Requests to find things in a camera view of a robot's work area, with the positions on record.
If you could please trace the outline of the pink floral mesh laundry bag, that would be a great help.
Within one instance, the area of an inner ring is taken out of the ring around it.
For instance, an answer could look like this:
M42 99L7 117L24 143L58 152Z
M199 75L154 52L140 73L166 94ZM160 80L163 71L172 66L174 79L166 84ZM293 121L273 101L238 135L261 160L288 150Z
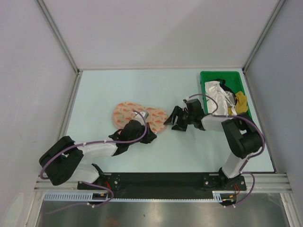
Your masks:
M133 110L139 112L146 111L148 113L146 121L155 134L166 129L164 122L168 119L168 114L164 109L146 107L134 102L122 102L115 107L113 111L113 123L117 129L124 128L130 120L135 119L136 113Z

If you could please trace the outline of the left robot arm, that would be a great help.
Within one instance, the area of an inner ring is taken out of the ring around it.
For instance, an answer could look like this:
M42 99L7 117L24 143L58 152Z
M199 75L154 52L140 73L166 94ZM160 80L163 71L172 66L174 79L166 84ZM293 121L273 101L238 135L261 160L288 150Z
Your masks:
M107 140L77 144L69 136L59 139L39 159L40 178L58 186L68 180L99 189L107 186L101 168L92 162L97 157L113 157L125 153L135 143L149 144L157 138L148 123L131 120Z

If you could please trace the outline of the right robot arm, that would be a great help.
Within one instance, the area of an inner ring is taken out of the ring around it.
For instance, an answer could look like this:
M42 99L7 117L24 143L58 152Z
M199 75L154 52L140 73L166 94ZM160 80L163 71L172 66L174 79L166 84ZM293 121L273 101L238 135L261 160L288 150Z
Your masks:
M198 99L188 100L185 104L185 108L175 106L163 124L171 125L176 131L186 131L188 125L193 125L201 131L223 132L231 153L218 171L218 184L224 190L231 189L248 161L265 149L263 134L248 113L232 116L206 114Z

